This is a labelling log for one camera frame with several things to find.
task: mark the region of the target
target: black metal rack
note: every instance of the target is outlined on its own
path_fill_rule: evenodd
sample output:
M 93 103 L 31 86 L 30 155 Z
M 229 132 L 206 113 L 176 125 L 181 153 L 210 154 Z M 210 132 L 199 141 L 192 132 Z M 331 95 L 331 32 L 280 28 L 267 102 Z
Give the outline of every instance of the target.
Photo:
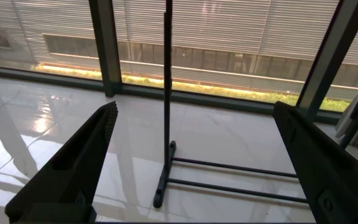
M 226 169 L 243 170 L 247 172 L 256 172 L 260 174 L 277 175 L 282 177 L 297 178 L 296 174 L 288 174 L 284 172 L 276 172 L 270 170 L 255 169 L 249 167 L 232 166 L 227 164 L 219 164 L 214 162 L 197 161 L 193 159 L 184 159 L 174 157 L 177 149 L 175 141 L 170 142 L 170 95 L 172 92 L 172 74 L 171 74 L 171 52 L 172 52 L 172 0 L 166 0 L 166 11 L 164 13 L 164 166 L 155 191 L 153 206 L 160 208 L 162 206 L 165 190 L 169 182 L 194 187 L 202 187 L 207 189 L 223 190 L 240 194 L 255 195 L 259 197 L 275 198 L 280 200 L 289 200 L 293 202 L 308 203 L 304 198 L 289 197 L 284 195 L 270 194 L 265 192 L 257 192 L 253 190 L 236 189 L 232 187 L 223 187 L 218 185 L 203 184 L 186 180 L 178 180 L 169 178 L 173 161 L 187 162 L 205 166 L 220 167 Z

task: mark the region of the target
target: floor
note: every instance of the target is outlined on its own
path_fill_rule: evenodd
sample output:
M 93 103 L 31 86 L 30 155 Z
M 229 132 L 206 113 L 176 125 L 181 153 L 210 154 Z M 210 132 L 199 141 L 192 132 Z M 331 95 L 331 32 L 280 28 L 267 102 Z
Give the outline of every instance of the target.
M 309 207 L 170 184 L 161 209 L 152 198 L 163 166 L 163 102 L 106 98 L 80 90 L 0 79 L 0 223 L 4 206 L 101 105 L 119 115 L 93 205 L 101 222 L 314 222 Z M 319 125 L 329 135 L 334 127 Z M 172 103 L 176 156 L 294 172 L 271 116 Z M 171 177 L 304 197 L 297 180 L 176 162 Z

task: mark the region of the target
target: white tile floor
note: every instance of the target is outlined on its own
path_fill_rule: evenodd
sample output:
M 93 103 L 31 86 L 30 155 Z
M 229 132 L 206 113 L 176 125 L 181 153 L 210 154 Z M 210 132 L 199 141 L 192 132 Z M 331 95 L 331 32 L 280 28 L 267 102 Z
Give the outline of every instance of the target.
M 98 221 L 313 222 L 307 205 L 170 185 L 152 198 L 163 164 L 163 102 L 0 79 L 0 223 L 4 206 L 101 105 L 119 110 L 94 207 Z M 333 126 L 323 126 L 333 133 Z M 294 172 L 271 116 L 172 103 L 178 157 Z M 175 163 L 171 177 L 304 197 L 296 180 Z

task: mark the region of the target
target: grass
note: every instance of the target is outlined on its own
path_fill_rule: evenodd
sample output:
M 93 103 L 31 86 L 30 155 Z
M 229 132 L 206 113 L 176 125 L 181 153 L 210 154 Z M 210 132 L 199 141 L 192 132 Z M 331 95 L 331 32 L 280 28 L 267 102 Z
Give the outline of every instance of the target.
M 72 68 L 51 67 L 42 64 L 36 67 L 32 67 L 32 70 L 38 72 L 54 73 L 59 75 L 68 75 L 73 77 L 91 78 L 95 80 L 102 79 L 101 73 L 97 70 L 86 71 L 86 70 L 78 70 Z M 128 84 L 163 88 L 163 80 L 135 77 L 132 76 L 130 73 L 125 73 L 125 72 L 122 73 L 122 82 Z M 268 103 L 275 103 L 277 101 L 281 101 L 289 105 L 295 105 L 299 97 L 298 95 L 288 94 L 288 93 L 277 93 L 277 92 L 261 93 L 257 91 L 235 90 L 231 88 L 197 85 L 197 84 L 181 83 L 181 82 L 173 82 L 172 88 L 174 90 L 189 91 L 193 93 L 226 96 L 231 98 L 263 101 Z M 347 108 L 347 106 L 349 106 L 349 103 L 350 101 L 347 100 L 334 100 L 334 99 L 325 98 L 320 108 L 323 110 L 330 110 L 330 111 L 344 111 Z

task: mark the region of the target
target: rack foot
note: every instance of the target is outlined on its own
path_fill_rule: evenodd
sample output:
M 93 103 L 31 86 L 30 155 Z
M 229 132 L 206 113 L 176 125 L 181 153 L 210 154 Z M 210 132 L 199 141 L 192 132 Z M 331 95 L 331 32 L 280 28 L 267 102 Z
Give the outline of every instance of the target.
M 169 144 L 169 163 L 165 164 L 162 168 L 160 181 L 158 182 L 157 190 L 155 191 L 153 206 L 155 208 L 160 208 L 162 206 L 162 202 L 164 200 L 165 189 L 167 188 L 169 173 L 171 172 L 172 167 L 172 158 L 177 149 L 177 144 L 175 141 L 172 141 Z

